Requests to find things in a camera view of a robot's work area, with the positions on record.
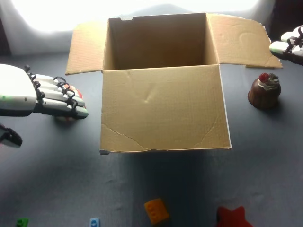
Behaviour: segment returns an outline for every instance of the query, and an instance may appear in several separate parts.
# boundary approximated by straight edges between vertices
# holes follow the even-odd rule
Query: orange building block
[[[144,204],[148,217],[153,225],[169,218],[169,214],[161,199],[151,200]]]

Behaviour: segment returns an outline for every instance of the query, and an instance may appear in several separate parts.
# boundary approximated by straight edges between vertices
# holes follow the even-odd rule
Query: cupcake
[[[248,100],[258,109],[268,109],[278,103],[280,93],[281,86],[278,77],[273,73],[262,73],[252,83]]]

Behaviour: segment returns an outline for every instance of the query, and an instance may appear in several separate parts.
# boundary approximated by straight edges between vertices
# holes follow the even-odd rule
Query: white backdrop
[[[118,16],[187,12],[222,13],[268,26],[274,0],[0,0],[13,55],[67,52],[80,22]]]

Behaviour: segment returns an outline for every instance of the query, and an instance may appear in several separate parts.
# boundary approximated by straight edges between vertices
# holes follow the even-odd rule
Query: toy
[[[89,220],[89,227],[101,227],[99,218],[91,218]]]
[[[262,73],[252,83],[248,101],[256,108],[267,109],[278,103],[281,86],[278,76],[273,73]]]
[[[148,217],[153,225],[169,219],[169,214],[161,199],[151,200],[144,204]]]
[[[216,227],[253,227],[245,220],[244,207],[238,207],[233,211],[225,207],[219,207],[217,218],[218,223]]]
[[[16,227],[27,227],[28,219],[27,218],[20,218],[16,223]]]
[[[295,64],[303,65],[302,27],[297,27],[293,32],[286,32],[281,36],[281,41],[273,42],[269,46],[270,52],[283,60],[289,60]]]
[[[64,119],[84,119],[88,111],[82,94],[62,77],[29,73],[30,67],[20,69],[0,64],[0,116],[28,116],[42,113]],[[21,137],[4,125],[0,127],[0,143],[20,147]]]

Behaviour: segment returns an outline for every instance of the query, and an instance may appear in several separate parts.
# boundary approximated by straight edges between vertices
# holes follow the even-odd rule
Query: white robotic hand
[[[84,119],[88,111],[82,94],[64,78],[32,74],[30,67],[20,69],[0,64],[0,116],[28,116],[42,113]],[[21,137],[0,124],[0,143],[19,147]]]

